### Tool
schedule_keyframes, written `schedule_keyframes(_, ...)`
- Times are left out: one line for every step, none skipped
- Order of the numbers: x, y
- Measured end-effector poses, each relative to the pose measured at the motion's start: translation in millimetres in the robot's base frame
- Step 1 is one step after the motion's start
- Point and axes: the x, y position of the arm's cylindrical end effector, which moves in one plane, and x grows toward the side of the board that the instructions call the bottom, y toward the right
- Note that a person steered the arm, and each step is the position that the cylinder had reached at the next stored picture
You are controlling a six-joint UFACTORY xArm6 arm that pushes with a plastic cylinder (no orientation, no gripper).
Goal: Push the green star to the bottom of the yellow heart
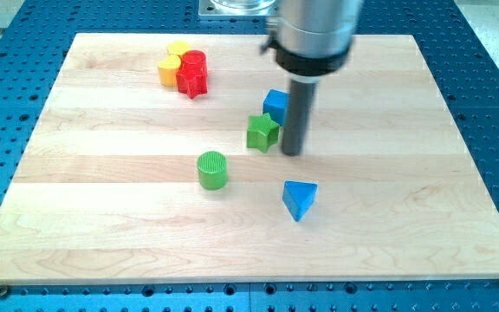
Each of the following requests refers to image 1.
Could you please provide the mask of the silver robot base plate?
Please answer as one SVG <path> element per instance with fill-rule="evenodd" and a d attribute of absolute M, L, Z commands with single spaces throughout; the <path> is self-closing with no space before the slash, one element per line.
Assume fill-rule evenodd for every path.
<path fill-rule="evenodd" d="M 198 14 L 205 17 L 263 16 L 275 11 L 277 0 L 199 0 Z"/>

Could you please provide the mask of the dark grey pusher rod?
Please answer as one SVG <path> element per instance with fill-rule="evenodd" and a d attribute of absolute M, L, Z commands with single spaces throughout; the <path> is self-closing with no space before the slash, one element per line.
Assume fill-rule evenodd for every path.
<path fill-rule="evenodd" d="M 292 79 L 290 81 L 282 135 L 282 152 L 288 156 L 297 156 L 302 153 L 316 85 L 316 79 L 299 81 Z"/>

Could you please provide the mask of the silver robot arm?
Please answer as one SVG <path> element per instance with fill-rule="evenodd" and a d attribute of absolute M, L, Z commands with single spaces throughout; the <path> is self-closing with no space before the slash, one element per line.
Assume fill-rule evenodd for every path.
<path fill-rule="evenodd" d="M 361 0 L 287 0 L 268 19 L 269 37 L 261 51 L 275 51 L 275 62 L 289 74 L 289 98 L 282 152 L 302 153 L 315 90 L 324 75 L 340 69 L 349 54 Z"/>

